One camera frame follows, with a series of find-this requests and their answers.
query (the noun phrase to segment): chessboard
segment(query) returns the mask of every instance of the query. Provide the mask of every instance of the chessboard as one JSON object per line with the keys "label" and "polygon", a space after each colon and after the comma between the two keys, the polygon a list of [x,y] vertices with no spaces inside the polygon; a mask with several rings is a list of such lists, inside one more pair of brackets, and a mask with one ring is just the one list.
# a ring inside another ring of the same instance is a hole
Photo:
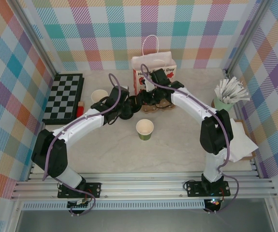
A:
{"label": "chessboard", "polygon": [[82,74],[57,74],[47,101],[43,122],[64,125],[76,119],[84,78]]}

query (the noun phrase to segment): white paper bag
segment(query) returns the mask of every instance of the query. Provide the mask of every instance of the white paper bag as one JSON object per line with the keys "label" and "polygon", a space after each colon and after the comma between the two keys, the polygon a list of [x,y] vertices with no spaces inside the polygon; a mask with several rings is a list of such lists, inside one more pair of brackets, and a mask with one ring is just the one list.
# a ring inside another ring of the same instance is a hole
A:
{"label": "white paper bag", "polygon": [[[150,36],[155,36],[157,39],[157,53],[144,55],[143,48],[146,39]],[[137,95],[140,90],[145,89],[142,81],[144,76],[141,72],[141,64],[145,64],[149,72],[153,72],[158,69],[164,69],[167,77],[172,82],[176,74],[176,62],[172,59],[171,52],[159,52],[159,40],[156,35],[149,35],[145,38],[142,44],[142,56],[132,57],[131,65],[133,68],[133,87],[134,92]]]}

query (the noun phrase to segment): green paper cup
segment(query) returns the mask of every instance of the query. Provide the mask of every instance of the green paper cup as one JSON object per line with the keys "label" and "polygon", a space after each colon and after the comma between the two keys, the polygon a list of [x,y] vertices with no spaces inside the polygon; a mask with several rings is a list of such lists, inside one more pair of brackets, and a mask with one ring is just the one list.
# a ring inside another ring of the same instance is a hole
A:
{"label": "green paper cup", "polygon": [[135,126],[137,132],[139,134],[139,138],[146,141],[149,140],[152,136],[152,132],[154,130],[154,124],[148,119],[141,119],[137,122]]}
{"label": "green paper cup", "polygon": [[223,102],[221,102],[218,97],[214,98],[214,108],[217,110],[226,110],[226,111],[230,111],[231,108],[233,107],[234,103],[231,104],[225,104]]}

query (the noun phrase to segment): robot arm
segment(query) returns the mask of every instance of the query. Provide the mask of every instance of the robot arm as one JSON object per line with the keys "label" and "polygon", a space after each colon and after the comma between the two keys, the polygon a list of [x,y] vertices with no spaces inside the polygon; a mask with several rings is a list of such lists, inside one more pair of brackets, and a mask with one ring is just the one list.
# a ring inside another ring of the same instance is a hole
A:
{"label": "robot arm", "polygon": [[[171,83],[162,69],[151,73],[151,77],[152,80],[157,84],[173,87],[174,89],[182,90],[184,93],[191,95],[189,91],[178,81]],[[228,112],[224,110],[216,111],[215,109],[203,104],[194,96],[191,95],[195,101],[174,90],[149,87],[149,91],[143,90],[137,96],[129,97],[128,90],[122,88],[119,103],[114,109],[105,114],[88,118],[89,115],[109,109],[117,100],[117,92],[117,87],[114,87],[107,99],[103,99],[102,101],[93,104],[91,109],[89,109],[84,115],[80,117],[85,119],[82,119],[78,123],[72,125],[66,131],[64,131],[64,129],[67,126],[54,130],[53,132],[49,132],[47,130],[41,131],[38,135],[31,157],[32,161],[44,170],[46,154],[49,145],[52,140],[60,132],[62,132],[62,135],[56,140],[51,150],[48,165],[48,175],[50,175],[52,178],[57,178],[62,183],[65,183],[74,189],[87,191],[88,188],[85,179],[73,169],[71,169],[68,165],[67,149],[76,143],[81,137],[85,136],[96,128],[115,121],[117,117],[129,119],[133,113],[140,110],[142,105],[156,104],[162,99],[166,99],[170,103],[173,103],[184,109],[199,124],[201,124],[200,143],[206,151],[206,166],[202,175],[202,181],[200,182],[198,190],[194,190],[194,194],[198,194],[199,191],[203,191],[202,194],[204,196],[216,196],[215,192],[219,191],[219,187],[223,186],[225,182],[223,181],[222,174],[218,171],[218,167],[223,164],[227,148],[224,138],[225,136],[217,121],[209,112],[216,114],[221,120],[230,141],[233,139],[233,133]],[[204,109],[201,104],[208,108],[209,111]],[[70,193],[67,195],[67,198],[81,198],[82,196],[85,196],[82,193],[76,193],[70,189],[67,191]]]}

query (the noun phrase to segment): bag handle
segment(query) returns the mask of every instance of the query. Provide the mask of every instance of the bag handle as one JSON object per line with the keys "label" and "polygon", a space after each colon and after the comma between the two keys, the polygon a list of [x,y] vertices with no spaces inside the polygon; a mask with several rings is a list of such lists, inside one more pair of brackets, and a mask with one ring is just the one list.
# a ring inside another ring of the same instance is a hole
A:
{"label": "bag handle", "polygon": [[144,43],[145,43],[145,41],[147,40],[147,38],[150,37],[150,36],[155,36],[155,37],[156,37],[156,40],[157,40],[157,53],[159,52],[159,40],[158,40],[158,37],[157,37],[156,35],[149,35],[149,36],[147,36],[147,37],[144,39],[144,41],[143,41],[143,44],[142,44],[142,56],[144,56],[144,52],[143,52]]}

